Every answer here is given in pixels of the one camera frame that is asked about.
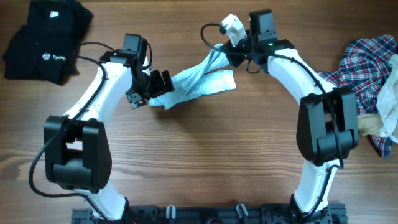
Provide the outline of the light blue striped shirt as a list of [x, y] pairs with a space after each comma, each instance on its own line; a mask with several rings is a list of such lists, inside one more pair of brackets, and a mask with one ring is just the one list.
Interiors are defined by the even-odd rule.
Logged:
[[236, 89], [233, 71], [224, 69], [228, 65], [225, 53], [211, 50], [201, 63], [172, 77], [174, 91], [149, 100], [149, 105], [162, 106], [167, 110], [203, 95]]

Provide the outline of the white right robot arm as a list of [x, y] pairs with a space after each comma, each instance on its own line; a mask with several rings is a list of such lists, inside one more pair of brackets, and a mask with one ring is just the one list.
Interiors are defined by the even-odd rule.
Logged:
[[230, 65], [254, 62], [280, 81], [299, 105], [296, 141], [304, 163], [299, 185], [290, 199], [290, 221], [310, 223], [330, 218], [331, 183], [358, 145], [353, 91], [319, 76], [290, 41], [280, 40], [270, 9], [250, 12], [248, 29], [237, 16], [229, 14], [220, 22], [219, 30], [229, 39], [221, 49]]

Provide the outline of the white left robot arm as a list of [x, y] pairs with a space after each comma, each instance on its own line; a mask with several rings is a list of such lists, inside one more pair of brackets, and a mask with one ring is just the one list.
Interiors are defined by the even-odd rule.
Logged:
[[109, 177], [112, 158], [105, 125], [126, 95], [133, 108], [174, 90], [168, 71], [151, 70], [146, 54], [152, 49], [137, 34], [126, 34], [120, 49], [104, 53], [99, 73], [85, 94], [63, 116], [44, 124], [45, 174], [66, 190], [64, 197], [83, 197], [93, 223], [124, 223], [129, 202]]

